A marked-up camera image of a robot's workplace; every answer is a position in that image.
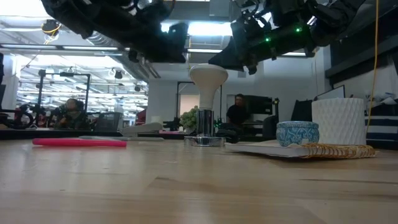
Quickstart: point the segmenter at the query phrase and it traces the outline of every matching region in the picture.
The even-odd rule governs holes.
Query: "black shirt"
[[[249,114],[246,111],[246,107],[244,106],[237,106],[237,105],[232,105],[229,109],[228,112],[226,113],[227,117],[229,117],[229,120],[233,124],[240,125],[242,124],[245,120],[249,119]]]

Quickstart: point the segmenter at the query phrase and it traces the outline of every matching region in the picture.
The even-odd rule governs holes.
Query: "metal cylinder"
[[[198,136],[213,136],[213,111],[201,110],[197,112],[197,134]]]

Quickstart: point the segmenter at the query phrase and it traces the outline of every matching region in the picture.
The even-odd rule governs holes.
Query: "metal frame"
[[[86,99],[85,99],[85,113],[87,112],[87,107],[88,107],[88,92],[90,90],[90,81],[91,81],[91,75],[90,74],[76,74],[76,73],[67,73],[67,72],[62,72],[62,73],[47,73],[45,72],[44,69],[39,70],[39,76],[40,76],[40,83],[39,83],[39,95],[37,99],[37,107],[40,108],[42,104],[42,92],[43,92],[43,84],[44,84],[44,77],[46,75],[60,75],[61,77],[74,77],[76,76],[86,76],[87,77],[87,83],[86,83]],[[36,114],[35,117],[36,120],[36,126],[39,125],[39,114]]]
[[[176,104],[175,104],[175,117],[176,118],[178,118],[178,104],[180,103],[180,100],[179,100],[179,91],[180,91],[180,84],[181,83],[192,83],[192,84],[194,84],[194,82],[177,82],[177,93],[176,93],[176,100],[175,100],[175,102],[176,102]],[[220,117],[221,117],[221,115],[222,115],[222,106],[223,106],[223,86],[222,85],[220,85],[220,87],[221,87],[221,90],[220,90]]]

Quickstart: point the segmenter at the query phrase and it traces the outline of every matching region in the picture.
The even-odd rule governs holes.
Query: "wooden tabletop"
[[[2,141],[0,223],[398,223],[398,152],[282,161],[182,141]]]

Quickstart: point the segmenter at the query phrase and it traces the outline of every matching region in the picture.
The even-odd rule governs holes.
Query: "pillar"
[[[2,85],[6,86],[4,97],[2,99],[2,109],[14,110],[17,105],[17,92],[19,79],[21,77],[21,67],[18,65],[17,57],[14,55],[5,55],[4,60],[4,78]]]

